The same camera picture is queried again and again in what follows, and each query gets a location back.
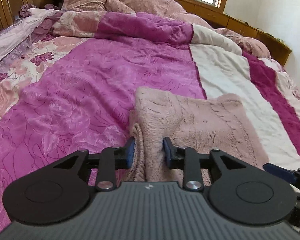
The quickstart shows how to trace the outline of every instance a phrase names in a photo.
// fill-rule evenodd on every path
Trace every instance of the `bed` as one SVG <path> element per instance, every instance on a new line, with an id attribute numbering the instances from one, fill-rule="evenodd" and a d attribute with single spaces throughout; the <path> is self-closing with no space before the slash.
<path id="1" fill-rule="evenodd" d="M 0 31 L 0 231 L 10 223 L 1 198 L 12 181 L 80 148 L 125 143 L 140 86 L 203 100 L 240 96 L 270 162 L 300 168 L 300 94 L 279 64 L 173 0 L 168 12 L 161 0 L 122 1 L 27 7 Z"/>

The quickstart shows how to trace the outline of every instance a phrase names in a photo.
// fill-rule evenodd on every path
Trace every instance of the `magenta comforter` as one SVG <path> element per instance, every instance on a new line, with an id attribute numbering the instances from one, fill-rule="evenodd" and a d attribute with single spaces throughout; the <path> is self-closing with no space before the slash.
<path id="1" fill-rule="evenodd" d="M 1 198 L 13 180 L 79 148 L 98 153 L 125 143 L 137 87 L 204 98 L 189 50 L 192 26 L 148 14 L 128 18 L 124 24 L 127 15 L 104 14 L 95 36 L 107 39 L 88 39 L 57 60 L 0 120 L 0 231 L 10 222 Z M 53 57 L 30 61 L 40 68 Z"/>

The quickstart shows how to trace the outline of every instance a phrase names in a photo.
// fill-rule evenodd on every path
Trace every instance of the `pink towel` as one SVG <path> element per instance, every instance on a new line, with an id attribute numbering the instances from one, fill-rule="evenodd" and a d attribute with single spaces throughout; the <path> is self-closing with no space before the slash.
<path id="1" fill-rule="evenodd" d="M 208 154 L 217 147 L 260 169 L 269 161 L 240 98 L 234 94 L 200 100 L 140 87 L 130 125 L 136 147 L 133 166 L 124 180 L 182 183 L 182 171 L 169 170 L 164 163 L 165 136 L 175 146 L 193 147 L 199 153 Z M 208 185 L 207 171 L 202 174 Z"/>

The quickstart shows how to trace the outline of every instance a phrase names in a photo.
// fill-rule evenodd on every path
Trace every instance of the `gray ribbed base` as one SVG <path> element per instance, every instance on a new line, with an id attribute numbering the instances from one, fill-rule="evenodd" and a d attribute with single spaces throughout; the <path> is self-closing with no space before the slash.
<path id="1" fill-rule="evenodd" d="M 64 223 L 14 222 L 0 233 L 0 240 L 28 239 L 297 240 L 300 235 L 284 222 L 263 228 L 231 223 L 201 194 L 184 191 L 176 182 L 123 182 L 117 190 L 97 194 L 85 211 Z"/>

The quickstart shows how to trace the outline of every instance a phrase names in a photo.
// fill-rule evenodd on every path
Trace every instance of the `pink blanket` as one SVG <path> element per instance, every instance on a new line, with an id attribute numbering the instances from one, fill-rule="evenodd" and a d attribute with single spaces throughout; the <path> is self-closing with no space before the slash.
<path id="1" fill-rule="evenodd" d="M 237 95 L 200 100 L 141 87 L 135 98 L 130 133 L 136 138 L 137 148 L 128 180 L 182 184 L 182 171 L 171 171 L 165 165 L 162 150 L 165 136 L 174 145 L 193 147 L 199 153 L 208 154 L 217 147 L 260 169 L 269 162 Z M 202 173 L 208 185 L 207 171 Z"/>

